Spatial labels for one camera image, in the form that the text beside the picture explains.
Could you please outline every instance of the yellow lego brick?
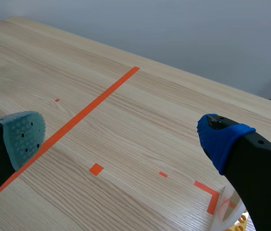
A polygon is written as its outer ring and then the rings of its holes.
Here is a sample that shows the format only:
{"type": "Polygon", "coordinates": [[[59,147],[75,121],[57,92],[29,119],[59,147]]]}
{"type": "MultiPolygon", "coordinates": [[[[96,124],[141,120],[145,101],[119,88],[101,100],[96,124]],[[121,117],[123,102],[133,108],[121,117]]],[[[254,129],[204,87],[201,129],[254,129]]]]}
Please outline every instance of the yellow lego brick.
{"type": "Polygon", "coordinates": [[[225,231],[245,231],[248,218],[249,213],[245,210],[239,219],[225,231]]]}

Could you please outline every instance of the blue gripper pad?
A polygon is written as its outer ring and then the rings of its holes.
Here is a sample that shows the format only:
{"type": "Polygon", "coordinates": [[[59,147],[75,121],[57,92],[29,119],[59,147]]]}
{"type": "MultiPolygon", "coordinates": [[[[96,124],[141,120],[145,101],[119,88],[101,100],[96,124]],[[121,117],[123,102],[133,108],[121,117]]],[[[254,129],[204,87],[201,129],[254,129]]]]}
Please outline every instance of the blue gripper pad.
{"type": "Polygon", "coordinates": [[[40,113],[19,112],[0,118],[11,164],[18,171],[41,147],[45,123],[40,113]]]}
{"type": "Polygon", "coordinates": [[[209,124],[208,116],[218,115],[206,114],[198,121],[197,133],[199,141],[214,167],[223,175],[224,165],[233,144],[238,138],[256,130],[248,125],[238,123],[226,128],[216,129],[209,124]]]}

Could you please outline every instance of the orange tape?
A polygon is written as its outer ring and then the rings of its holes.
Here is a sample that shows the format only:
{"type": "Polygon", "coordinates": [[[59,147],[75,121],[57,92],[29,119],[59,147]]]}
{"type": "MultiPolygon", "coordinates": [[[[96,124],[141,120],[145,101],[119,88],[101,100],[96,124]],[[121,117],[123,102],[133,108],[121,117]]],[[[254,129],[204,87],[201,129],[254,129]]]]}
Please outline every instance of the orange tape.
{"type": "Polygon", "coordinates": [[[95,163],[90,169],[89,172],[95,176],[97,176],[101,171],[103,170],[103,167],[97,163],[95,163]]]}
{"type": "Polygon", "coordinates": [[[159,172],[159,175],[161,175],[162,177],[168,177],[164,172],[159,172]]]}
{"type": "Polygon", "coordinates": [[[101,104],[108,96],[110,96],[117,88],[119,88],[124,82],[126,82],[132,75],[134,75],[140,68],[135,66],[130,69],[124,76],[117,80],[112,86],[105,90],[95,100],[88,104],[82,111],[80,111],[75,117],[70,119],[65,125],[63,125],[57,132],[49,137],[39,148],[38,152],[26,162],[17,172],[13,173],[3,185],[0,187],[0,192],[4,190],[12,181],[14,181],[22,172],[24,172],[29,166],[31,166],[39,157],[41,157],[49,148],[51,148],[56,142],[58,142],[68,131],[70,131],[77,123],[79,123],[85,116],[87,116],[93,109],[101,104]]]}
{"type": "Polygon", "coordinates": [[[197,180],[194,182],[194,185],[202,190],[204,190],[207,193],[211,194],[210,203],[207,208],[207,213],[214,214],[214,211],[216,210],[218,199],[220,196],[220,193],[213,190],[212,188],[209,188],[208,186],[198,182],[197,180]]]}

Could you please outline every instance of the white wall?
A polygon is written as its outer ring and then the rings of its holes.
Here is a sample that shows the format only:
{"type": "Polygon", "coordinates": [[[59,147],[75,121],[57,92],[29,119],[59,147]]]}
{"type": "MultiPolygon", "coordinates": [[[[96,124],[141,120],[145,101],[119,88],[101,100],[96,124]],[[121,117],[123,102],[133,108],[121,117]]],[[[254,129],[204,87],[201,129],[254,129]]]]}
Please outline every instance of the white wall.
{"type": "Polygon", "coordinates": [[[10,16],[271,98],[271,0],[0,0],[10,16]]]}

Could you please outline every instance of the table surface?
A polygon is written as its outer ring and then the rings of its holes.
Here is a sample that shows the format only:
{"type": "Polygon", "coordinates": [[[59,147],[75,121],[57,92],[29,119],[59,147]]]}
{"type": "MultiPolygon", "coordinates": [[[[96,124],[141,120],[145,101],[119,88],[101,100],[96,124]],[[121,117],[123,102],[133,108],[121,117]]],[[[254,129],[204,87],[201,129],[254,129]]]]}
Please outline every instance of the table surface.
{"type": "Polygon", "coordinates": [[[47,139],[133,66],[140,70],[0,193],[0,230],[209,230],[211,195],[194,182],[221,193],[227,181],[202,151],[197,121],[217,113],[271,141],[271,101],[10,18],[0,22],[0,117],[38,111],[47,139]]]}

